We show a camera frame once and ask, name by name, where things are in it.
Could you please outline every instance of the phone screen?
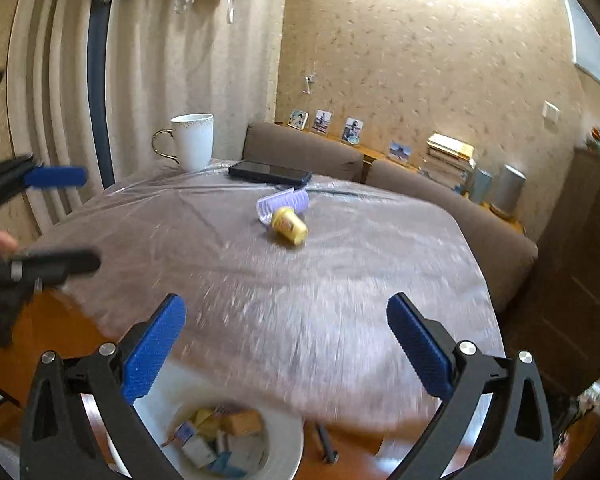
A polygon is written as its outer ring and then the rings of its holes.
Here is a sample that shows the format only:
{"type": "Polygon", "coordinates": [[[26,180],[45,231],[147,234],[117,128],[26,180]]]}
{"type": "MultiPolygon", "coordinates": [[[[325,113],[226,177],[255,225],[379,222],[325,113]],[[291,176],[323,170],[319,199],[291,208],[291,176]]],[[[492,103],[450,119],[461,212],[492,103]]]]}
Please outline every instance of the phone screen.
{"type": "Polygon", "coordinates": [[[281,166],[270,166],[250,160],[242,160],[234,165],[236,170],[251,171],[251,173],[270,174],[285,176],[289,178],[302,179],[306,176],[306,171],[292,170],[291,168],[282,168],[281,166]]]}

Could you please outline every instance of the yellow container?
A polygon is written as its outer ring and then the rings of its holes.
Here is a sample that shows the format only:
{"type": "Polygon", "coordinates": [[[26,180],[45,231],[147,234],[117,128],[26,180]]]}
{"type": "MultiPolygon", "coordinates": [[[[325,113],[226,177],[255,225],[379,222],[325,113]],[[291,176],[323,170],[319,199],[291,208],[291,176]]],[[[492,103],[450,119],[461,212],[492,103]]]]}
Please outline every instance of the yellow container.
{"type": "Polygon", "coordinates": [[[291,240],[293,245],[299,245],[309,234],[306,224],[298,218],[292,207],[276,209],[271,218],[271,227],[291,240]]]}

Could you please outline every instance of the sofa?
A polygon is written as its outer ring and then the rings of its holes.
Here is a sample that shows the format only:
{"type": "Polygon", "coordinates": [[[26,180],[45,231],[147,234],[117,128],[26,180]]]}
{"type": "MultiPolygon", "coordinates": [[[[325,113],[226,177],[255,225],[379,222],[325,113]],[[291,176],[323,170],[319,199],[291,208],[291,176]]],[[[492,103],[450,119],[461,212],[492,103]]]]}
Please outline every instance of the sofa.
{"type": "MultiPolygon", "coordinates": [[[[269,123],[247,128],[242,157],[360,182],[363,155],[351,146],[269,123]]],[[[538,259],[538,247],[491,212],[390,160],[376,160],[365,179],[379,187],[431,202],[458,223],[487,282],[491,303],[503,314],[538,259]]]]}
{"type": "Polygon", "coordinates": [[[360,182],[363,155],[355,148],[286,126],[251,123],[242,158],[360,182]]]}
{"type": "Polygon", "coordinates": [[[447,211],[478,262],[493,309],[497,314],[504,312],[538,259],[535,243],[481,206],[390,160],[376,160],[365,183],[431,202],[447,211]]]}

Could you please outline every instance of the silver bolt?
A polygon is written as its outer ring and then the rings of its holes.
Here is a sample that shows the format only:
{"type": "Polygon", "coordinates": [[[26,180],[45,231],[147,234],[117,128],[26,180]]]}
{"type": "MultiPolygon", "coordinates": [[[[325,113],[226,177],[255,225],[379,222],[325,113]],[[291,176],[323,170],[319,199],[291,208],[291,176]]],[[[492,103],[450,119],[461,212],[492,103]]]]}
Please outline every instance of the silver bolt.
{"type": "Polygon", "coordinates": [[[52,362],[54,359],[56,358],[56,354],[55,352],[52,352],[51,350],[47,350],[45,353],[42,354],[42,357],[40,358],[40,360],[45,364],[48,365],[50,362],[52,362]]]}
{"type": "Polygon", "coordinates": [[[108,356],[112,355],[116,351],[116,346],[113,343],[103,343],[100,345],[98,352],[100,355],[108,356]]]}
{"type": "Polygon", "coordinates": [[[19,282],[22,279],[22,262],[15,260],[11,262],[11,279],[19,282]]]}
{"type": "Polygon", "coordinates": [[[520,352],[518,352],[518,359],[520,359],[523,363],[527,365],[534,360],[533,356],[526,350],[521,350],[520,352]]]}
{"type": "Polygon", "coordinates": [[[475,345],[471,341],[462,341],[460,343],[459,347],[460,347],[460,351],[464,355],[473,355],[473,354],[475,354],[476,347],[475,347],[475,345]]]}

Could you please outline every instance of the stack of books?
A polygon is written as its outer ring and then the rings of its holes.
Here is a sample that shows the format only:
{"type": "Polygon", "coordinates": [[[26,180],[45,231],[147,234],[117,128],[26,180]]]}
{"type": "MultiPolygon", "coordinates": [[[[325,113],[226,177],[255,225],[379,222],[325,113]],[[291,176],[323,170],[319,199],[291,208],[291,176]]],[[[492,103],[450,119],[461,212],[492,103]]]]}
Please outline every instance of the stack of books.
{"type": "Polygon", "coordinates": [[[462,140],[433,134],[427,139],[427,156],[420,172],[460,194],[475,170],[475,148],[462,140]]]}

